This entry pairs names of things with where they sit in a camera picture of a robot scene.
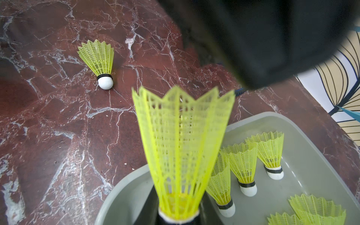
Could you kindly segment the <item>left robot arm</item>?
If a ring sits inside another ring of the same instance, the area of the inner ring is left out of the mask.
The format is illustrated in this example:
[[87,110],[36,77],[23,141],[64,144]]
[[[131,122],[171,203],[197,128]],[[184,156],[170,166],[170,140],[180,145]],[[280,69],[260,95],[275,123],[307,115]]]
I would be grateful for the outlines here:
[[246,88],[327,61],[360,15],[359,1],[160,1],[201,65],[221,64]]

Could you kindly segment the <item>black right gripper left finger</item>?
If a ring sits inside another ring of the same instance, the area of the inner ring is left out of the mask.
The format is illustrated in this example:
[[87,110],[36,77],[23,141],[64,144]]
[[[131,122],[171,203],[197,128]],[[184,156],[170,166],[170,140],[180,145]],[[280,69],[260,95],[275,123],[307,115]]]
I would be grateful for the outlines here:
[[133,225],[156,225],[158,223],[158,206],[158,195],[153,186]]

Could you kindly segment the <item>yellow shuttlecock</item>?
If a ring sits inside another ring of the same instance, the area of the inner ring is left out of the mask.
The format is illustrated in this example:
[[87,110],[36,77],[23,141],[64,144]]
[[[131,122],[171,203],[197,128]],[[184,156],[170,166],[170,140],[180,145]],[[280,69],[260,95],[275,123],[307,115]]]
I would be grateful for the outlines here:
[[156,224],[200,223],[200,203],[218,157],[234,91],[194,99],[179,86],[164,96],[132,91],[143,149],[158,197]]
[[97,83],[103,90],[113,87],[113,77],[111,75],[114,59],[114,48],[105,41],[99,40],[81,43],[78,47],[78,55],[90,70],[96,75]]
[[277,181],[284,177],[281,166],[284,136],[284,133],[275,131],[256,134],[245,139],[246,143],[256,145],[257,156],[264,164],[268,176]]
[[220,149],[225,153],[230,162],[230,169],[237,178],[241,192],[253,197],[257,193],[255,173],[257,167],[257,144],[242,142],[229,145]]
[[230,163],[222,151],[218,154],[206,192],[215,200],[221,215],[230,218],[235,214],[235,204],[231,197]]
[[343,225],[346,220],[346,210],[323,197],[295,195],[289,203],[298,218],[309,225]]
[[268,218],[268,225],[303,225],[304,222],[299,219],[296,215],[289,215],[286,212],[283,214],[275,213],[270,215]]

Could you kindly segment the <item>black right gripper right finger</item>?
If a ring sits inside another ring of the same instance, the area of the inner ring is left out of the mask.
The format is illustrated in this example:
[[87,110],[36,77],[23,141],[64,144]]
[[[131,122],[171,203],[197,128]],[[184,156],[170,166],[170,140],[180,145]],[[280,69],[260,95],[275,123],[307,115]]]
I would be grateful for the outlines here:
[[217,214],[217,209],[212,205],[211,198],[204,194],[199,205],[199,225],[223,225],[224,223]]

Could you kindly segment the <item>grey-green plastic storage tray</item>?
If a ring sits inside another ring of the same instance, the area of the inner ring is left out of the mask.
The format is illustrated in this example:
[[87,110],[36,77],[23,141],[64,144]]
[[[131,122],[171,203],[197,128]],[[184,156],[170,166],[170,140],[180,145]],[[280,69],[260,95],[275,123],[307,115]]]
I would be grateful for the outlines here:
[[[264,112],[227,127],[223,145],[244,141],[247,137],[269,131],[284,133],[281,160],[284,178],[271,179],[262,162],[257,163],[255,181],[257,194],[247,197],[240,191],[235,177],[231,178],[231,195],[235,214],[224,217],[215,201],[212,205],[224,225],[266,225],[274,213],[293,214],[289,198],[294,195],[314,195],[332,200],[346,210],[347,225],[360,222],[360,205],[335,169],[311,140],[287,117]],[[123,178],[103,203],[95,224],[133,225],[153,187],[148,166],[143,166]]]

